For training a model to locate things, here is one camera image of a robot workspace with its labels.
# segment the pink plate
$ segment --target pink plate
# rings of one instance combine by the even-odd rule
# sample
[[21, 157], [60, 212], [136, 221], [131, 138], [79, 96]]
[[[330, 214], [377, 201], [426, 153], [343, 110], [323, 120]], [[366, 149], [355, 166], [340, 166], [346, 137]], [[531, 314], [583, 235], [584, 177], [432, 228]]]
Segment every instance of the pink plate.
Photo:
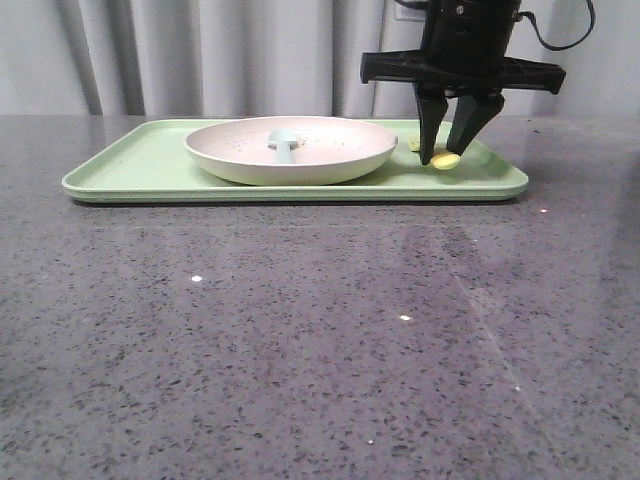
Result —
[[[293, 164], [276, 163], [269, 134], [298, 137]], [[259, 117], [202, 128], [185, 141], [203, 169], [249, 185], [329, 185], [366, 175], [390, 157], [396, 134], [380, 125], [336, 117]]]

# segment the speckled granite countertop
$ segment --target speckled granite countertop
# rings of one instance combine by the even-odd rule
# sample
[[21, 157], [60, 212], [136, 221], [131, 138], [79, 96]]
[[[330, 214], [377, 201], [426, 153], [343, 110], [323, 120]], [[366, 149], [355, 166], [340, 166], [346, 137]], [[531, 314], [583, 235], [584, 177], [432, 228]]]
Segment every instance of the speckled granite countertop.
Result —
[[517, 201], [91, 207], [139, 117], [0, 118], [3, 479], [640, 478], [640, 121]]

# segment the small yellow object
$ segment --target small yellow object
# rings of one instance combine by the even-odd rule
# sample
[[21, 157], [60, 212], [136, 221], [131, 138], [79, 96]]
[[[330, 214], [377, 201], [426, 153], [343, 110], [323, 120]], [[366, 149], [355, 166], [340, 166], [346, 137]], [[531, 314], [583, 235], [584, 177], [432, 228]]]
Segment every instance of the small yellow object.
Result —
[[431, 165], [437, 170], [451, 170], [460, 163], [460, 155], [445, 151], [431, 157]]
[[[420, 137], [411, 137], [407, 143], [412, 152], [420, 151]], [[460, 163], [460, 155], [449, 150], [437, 149], [436, 151], [438, 150], [440, 153], [431, 157], [430, 162], [436, 170], [451, 170]]]
[[407, 143], [409, 143], [409, 150], [412, 152], [420, 151], [420, 137], [412, 137]]

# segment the light green plastic tray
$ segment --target light green plastic tray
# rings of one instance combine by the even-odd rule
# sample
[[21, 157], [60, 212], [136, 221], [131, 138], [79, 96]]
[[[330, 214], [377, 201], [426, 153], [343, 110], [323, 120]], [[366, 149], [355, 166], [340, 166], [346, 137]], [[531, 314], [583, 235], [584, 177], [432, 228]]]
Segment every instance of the light green plastic tray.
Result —
[[[338, 185], [255, 187], [228, 182], [196, 165], [184, 147], [196, 129], [226, 120], [159, 120], [140, 125], [62, 179], [68, 194], [89, 203], [505, 200], [523, 192], [527, 176], [474, 141], [453, 170], [423, 166], [407, 142], [417, 120], [371, 120], [398, 135], [391, 159]], [[446, 140], [443, 123], [438, 143]]]

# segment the spoon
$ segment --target spoon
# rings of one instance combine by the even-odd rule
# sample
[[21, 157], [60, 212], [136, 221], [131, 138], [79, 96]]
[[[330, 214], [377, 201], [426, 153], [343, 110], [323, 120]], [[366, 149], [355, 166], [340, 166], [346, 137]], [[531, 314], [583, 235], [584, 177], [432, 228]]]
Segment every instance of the spoon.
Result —
[[298, 146], [298, 137], [288, 128], [278, 128], [269, 135], [269, 147], [276, 149], [276, 163], [294, 163], [291, 149]]

